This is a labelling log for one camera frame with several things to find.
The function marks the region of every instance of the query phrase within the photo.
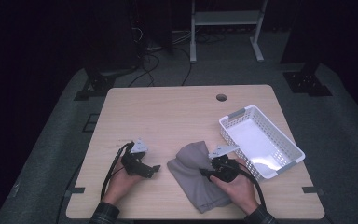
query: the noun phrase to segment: cable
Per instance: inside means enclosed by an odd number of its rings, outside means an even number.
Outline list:
[[[110,178],[112,178],[112,176],[114,176],[115,174],[117,174],[117,173],[118,173],[120,170],[122,170],[122,169],[124,169],[124,166],[121,167],[120,169],[116,170],[114,173],[112,173],[112,174],[110,175]]]
[[[324,217],[329,221],[331,224],[334,224],[333,220],[327,214],[324,214]]]
[[[220,41],[223,41],[223,40],[226,40],[226,36],[224,34],[221,34],[223,37],[219,37],[217,35],[209,35],[209,34],[200,34],[197,36],[197,43],[199,44],[204,44],[204,45],[212,45],[212,44],[215,44],[217,42],[220,42]],[[200,41],[199,38],[200,37],[203,37],[205,38],[204,41]]]
[[[138,40],[133,40],[135,41],[135,43],[138,43],[139,41],[141,41],[142,37],[144,36],[144,32],[142,32],[142,30],[137,27],[133,27],[132,30],[137,30],[141,33],[141,36],[138,38]]]
[[[242,169],[235,168],[235,167],[232,167],[232,166],[229,166],[229,165],[225,165],[224,163],[220,163],[219,165],[221,165],[223,167],[227,167],[228,169],[234,170],[234,171],[238,172],[239,174],[242,174],[242,175],[246,176],[248,179],[250,179],[252,181],[252,183],[255,185],[255,189],[257,190],[258,197],[260,198],[261,205],[263,205],[263,207],[267,210],[266,202],[264,201],[263,191],[261,191],[260,185],[258,184],[258,182],[257,182],[257,180],[255,179],[254,176],[246,173]]]
[[[188,61],[190,62],[190,55],[188,55],[187,51],[185,51],[184,49],[179,49],[179,48],[174,48],[174,49],[178,49],[178,50],[181,50],[188,58]],[[190,76],[190,72],[191,72],[191,68],[192,68],[192,63],[189,63],[190,66],[188,68],[188,72],[187,72],[187,75],[185,77],[185,79],[183,80],[182,82],[182,86],[185,86],[185,82],[187,81],[188,77]]]
[[[151,79],[152,79],[152,82],[151,82],[151,83],[153,83],[154,79],[153,79],[153,77],[150,75],[150,72],[153,71],[153,70],[155,70],[155,69],[158,67],[158,65],[159,65],[159,58],[158,58],[157,56],[155,56],[155,55],[152,55],[152,54],[147,54],[147,55],[148,55],[148,56],[152,56],[152,57],[154,57],[155,59],[157,59],[156,65],[155,65],[152,69],[150,69],[150,70],[145,70],[144,73],[142,73],[141,75],[139,75],[138,77],[136,77],[136,78],[128,85],[128,87],[130,87],[136,80],[138,80],[138,78],[140,78],[140,77],[142,77],[142,76],[144,76],[144,75],[146,75],[146,74],[149,74],[149,76],[150,76]]]
[[[176,45],[176,44],[179,44],[181,42],[184,42],[185,40],[188,40],[190,37],[191,37],[191,32],[190,31],[183,31],[183,32],[186,32],[185,35],[173,40],[173,44]]]
[[[104,194],[105,194],[105,192],[106,192],[107,183],[109,182],[110,177],[112,176],[112,172],[113,172],[113,170],[114,170],[115,167],[116,167],[116,164],[117,164],[117,162],[118,162],[118,159],[119,159],[120,156],[121,156],[121,153],[123,152],[123,150],[124,150],[125,147],[128,147],[128,146],[130,146],[130,145],[131,145],[131,143],[127,143],[127,144],[124,145],[121,149],[118,150],[118,153],[117,153],[117,155],[115,156],[115,159],[113,160],[112,165],[111,165],[110,168],[109,168],[109,172],[107,173],[106,178],[105,178],[105,180],[104,180],[104,182],[103,182],[103,188],[101,189],[101,199],[103,198],[103,196],[104,196]]]

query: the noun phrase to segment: sleeve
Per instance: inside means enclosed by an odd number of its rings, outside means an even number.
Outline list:
[[[262,206],[245,218],[247,224],[278,224],[278,221]]]
[[[94,211],[90,224],[114,224],[120,210],[110,203],[99,203]]]

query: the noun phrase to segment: gray towel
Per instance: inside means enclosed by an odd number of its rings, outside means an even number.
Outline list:
[[[213,170],[208,153],[204,141],[191,143],[167,163],[187,198],[201,213],[231,203],[224,191],[200,173],[199,168]]]

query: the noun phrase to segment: table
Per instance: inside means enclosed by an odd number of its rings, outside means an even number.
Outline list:
[[[218,101],[224,94],[227,99]],[[149,151],[143,163],[161,168],[141,181],[118,207],[128,219],[242,219],[234,204],[201,214],[167,168],[181,147],[204,140],[210,151],[226,145],[218,120],[247,105],[256,105],[289,138],[290,129],[273,89],[268,85],[122,88],[108,92],[76,181],[83,193],[72,194],[66,215],[90,218],[100,200],[103,180],[118,150],[142,138]],[[313,184],[303,162],[260,184],[270,213],[276,218],[322,218]]]

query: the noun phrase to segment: hole in table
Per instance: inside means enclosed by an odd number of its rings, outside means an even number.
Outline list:
[[[225,102],[227,100],[227,96],[225,94],[217,94],[216,99],[220,102]]]

